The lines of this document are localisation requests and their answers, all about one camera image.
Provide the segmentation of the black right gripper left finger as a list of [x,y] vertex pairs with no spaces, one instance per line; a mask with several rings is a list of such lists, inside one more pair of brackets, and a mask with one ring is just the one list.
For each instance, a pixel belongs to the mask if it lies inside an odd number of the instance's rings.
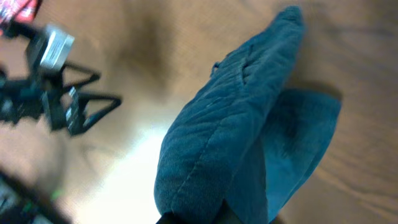
[[163,214],[156,224],[187,224],[184,220],[179,218],[176,214],[170,212]]

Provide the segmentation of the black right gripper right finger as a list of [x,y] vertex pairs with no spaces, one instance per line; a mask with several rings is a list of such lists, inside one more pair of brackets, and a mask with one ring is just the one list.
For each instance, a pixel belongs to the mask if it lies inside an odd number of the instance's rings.
[[216,217],[214,224],[243,224],[239,217],[232,211],[227,202],[224,200]]

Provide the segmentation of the dark blue shorts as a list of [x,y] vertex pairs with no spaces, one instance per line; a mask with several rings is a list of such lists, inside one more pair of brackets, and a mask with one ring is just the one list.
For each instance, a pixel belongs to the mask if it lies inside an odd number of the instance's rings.
[[304,35],[301,8],[287,6],[214,64],[162,141],[154,184],[160,217],[214,223],[225,200],[242,223],[270,223],[312,175],[341,99],[286,86]]

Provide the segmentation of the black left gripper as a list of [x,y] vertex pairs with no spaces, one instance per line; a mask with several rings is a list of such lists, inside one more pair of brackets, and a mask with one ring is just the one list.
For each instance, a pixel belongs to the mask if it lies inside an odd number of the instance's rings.
[[[79,78],[64,84],[63,74],[69,70]],[[52,131],[65,128],[71,136],[81,135],[122,103],[122,98],[116,95],[77,90],[98,81],[100,76],[99,70],[74,62],[65,62],[61,72],[52,75],[32,73],[29,78],[19,80],[8,79],[1,70],[1,121],[17,125],[24,118],[38,120],[44,116]],[[72,98],[67,108],[62,103],[66,93]],[[87,106],[91,101],[109,101],[110,104],[88,114]]]

